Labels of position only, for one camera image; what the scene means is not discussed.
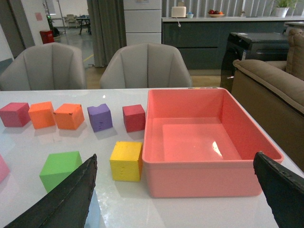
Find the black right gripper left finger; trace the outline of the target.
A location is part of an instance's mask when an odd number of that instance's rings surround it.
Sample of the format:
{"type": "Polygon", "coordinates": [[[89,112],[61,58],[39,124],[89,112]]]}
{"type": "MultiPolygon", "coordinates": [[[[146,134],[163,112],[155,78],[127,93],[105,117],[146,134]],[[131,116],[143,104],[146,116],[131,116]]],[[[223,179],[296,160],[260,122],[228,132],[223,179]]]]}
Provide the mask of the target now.
{"type": "Polygon", "coordinates": [[[83,228],[95,188],[94,154],[7,228],[83,228]]]}

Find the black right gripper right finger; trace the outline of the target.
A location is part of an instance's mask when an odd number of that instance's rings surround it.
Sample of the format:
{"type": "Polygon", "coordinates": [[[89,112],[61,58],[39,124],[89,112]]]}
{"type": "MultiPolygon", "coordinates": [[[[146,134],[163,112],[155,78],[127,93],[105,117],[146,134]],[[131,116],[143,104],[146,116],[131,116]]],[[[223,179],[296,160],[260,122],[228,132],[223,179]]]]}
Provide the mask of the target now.
{"type": "Polygon", "coordinates": [[[258,182],[280,228],[304,226],[304,179],[262,152],[253,167],[258,182]]]}

